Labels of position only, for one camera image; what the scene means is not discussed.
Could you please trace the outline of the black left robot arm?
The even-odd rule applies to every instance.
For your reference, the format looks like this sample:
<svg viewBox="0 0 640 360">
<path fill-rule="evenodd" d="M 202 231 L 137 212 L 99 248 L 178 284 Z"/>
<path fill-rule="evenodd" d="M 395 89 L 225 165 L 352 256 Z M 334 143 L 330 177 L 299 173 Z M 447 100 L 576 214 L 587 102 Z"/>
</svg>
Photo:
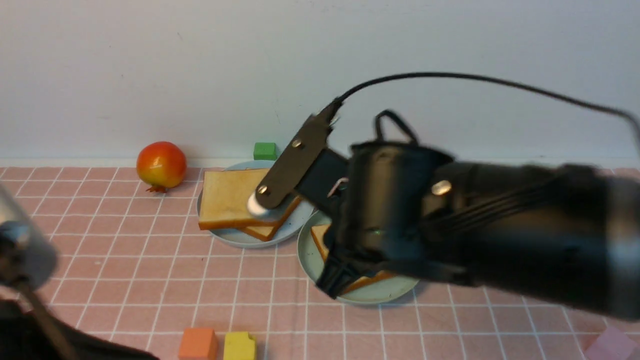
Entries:
<svg viewBox="0 0 640 360">
<path fill-rule="evenodd" d="M 50 313 L 37 290 L 57 269 L 57 249 L 32 222 L 18 201 L 1 189 L 1 285 L 30 305 L 1 301 L 3 360 L 153 360 L 155 355 L 105 341 L 66 324 Z"/>
</svg>

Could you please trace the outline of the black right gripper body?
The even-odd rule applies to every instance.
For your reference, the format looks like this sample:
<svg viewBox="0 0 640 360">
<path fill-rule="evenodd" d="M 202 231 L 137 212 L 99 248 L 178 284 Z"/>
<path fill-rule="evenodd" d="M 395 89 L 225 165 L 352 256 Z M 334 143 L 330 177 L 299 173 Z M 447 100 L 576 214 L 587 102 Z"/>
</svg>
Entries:
<svg viewBox="0 0 640 360">
<path fill-rule="evenodd" d="M 453 156 L 400 142 L 363 142 L 351 150 L 331 248 L 341 245 L 369 260 L 370 275 L 386 271 L 420 280 L 438 278 L 441 271 L 429 263 L 419 223 L 435 171 Z"/>
</svg>

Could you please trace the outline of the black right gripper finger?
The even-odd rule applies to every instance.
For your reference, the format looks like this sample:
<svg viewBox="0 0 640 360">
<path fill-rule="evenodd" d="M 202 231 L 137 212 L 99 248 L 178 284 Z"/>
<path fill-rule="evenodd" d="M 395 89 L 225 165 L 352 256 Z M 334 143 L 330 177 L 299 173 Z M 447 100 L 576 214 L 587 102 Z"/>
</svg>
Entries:
<svg viewBox="0 0 640 360">
<path fill-rule="evenodd" d="M 329 250 L 315 286 L 331 299 L 370 284 L 371 262 L 354 250 L 336 244 Z"/>
</svg>

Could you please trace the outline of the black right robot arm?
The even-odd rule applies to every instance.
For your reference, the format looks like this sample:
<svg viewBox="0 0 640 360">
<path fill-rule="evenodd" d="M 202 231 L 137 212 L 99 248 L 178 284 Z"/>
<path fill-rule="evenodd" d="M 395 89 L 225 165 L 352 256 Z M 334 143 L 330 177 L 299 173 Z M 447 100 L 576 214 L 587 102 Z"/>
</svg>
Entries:
<svg viewBox="0 0 640 360">
<path fill-rule="evenodd" d="M 380 272 L 489 287 L 639 320 L 639 183 L 594 167 L 458 162 L 412 143 L 352 146 L 315 284 Z"/>
</svg>

